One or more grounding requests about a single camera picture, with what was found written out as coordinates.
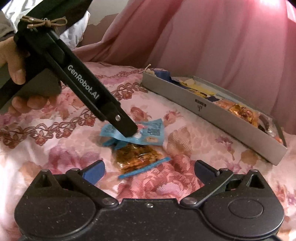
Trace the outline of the person left hand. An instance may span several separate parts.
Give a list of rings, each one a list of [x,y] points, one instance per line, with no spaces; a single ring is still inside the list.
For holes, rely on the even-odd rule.
[[[25,83],[26,72],[23,62],[23,54],[17,50],[13,37],[1,41],[1,67],[8,65],[10,77],[13,82],[21,85]],[[47,102],[51,106],[57,103],[57,96],[43,97],[40,95],[31,96],[28,99],[15,97],[9,107],[9,113],[14,116],[20,116],[24,113],[29,113],[31,110],[42,109]]]

